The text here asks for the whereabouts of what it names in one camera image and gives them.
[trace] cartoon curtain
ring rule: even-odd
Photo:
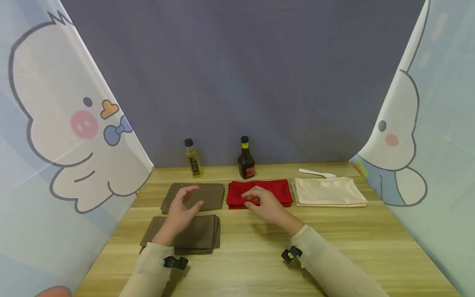
[[[153,164],[58,0],[0,28],[0,296],[71,297]]]
[[[475,2],[427,0],[351,162],[463,296],[475,292]]]

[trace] bottle label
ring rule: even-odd
[[[255,172],[254,166],[246,168],[246,177],[254,176],[254,172]]]
[[[190,157],[190,164],[191,164],[191,173],[193,175],[199,175],[200,168],[198,167],[198,162],[195,160],[195,158]]]

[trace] stack of brown napkins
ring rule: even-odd
[[[166,217],[152,219],[140,242],[140,253],[160,230],[165,219]],[[219,248],[220,232],[221,223],[217,215],[194,217],[188,227],[175,238],[175,255],[211,254],[214,248]]]
[[[165,199],[163,199],[163,202],[161,203],[161,212],[167,214],[171,202],[178,193],[178,190],[191,185],[194,185],[194,183],[176,182],[172,184],[168,190],[167,196],[165,196]],[[200,183],[198,186],[200,187],[199,191],[192,193],[190,199],[185,202],[185,207],[187,209],[190,209],[201,200],[203,200],[205,204],[201,207],[200,211],[218,210],[223,208],[224,185],[220,183]]]

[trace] bottle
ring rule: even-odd
[[[243,179],[248,179],[254,176],[256,173],[254,159],[249,151],[249,137],[241,137],[241,155],[237,159],[239,166],[239,174]]]
[[[193,146],[193,140],[188,138],[185,140],[186,146],[186,158],[190,163],[191,175],[193,178],[199,178],[203,176],[203,169],[201,168],[200,160],[198,159],[198,153]]]

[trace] folded red napkin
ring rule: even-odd
[[[234,209],[243,209],[246,208],[244,203],[247,201],[246,198],[242,198],[241,195],[249,191],[255,186],[262,187],[266,190],[271,191],[277,200],[284,206],[289,207],[292,204],[292,196],[289,191],[289,183],[287,180],[278,180],[278,181],[250,181],[250,182],[231,182],[229,184],[228,196],[226,198],[226,203],[229,206],[230,210]],[[259,201],[253,203],[255,205],[260,205]]]

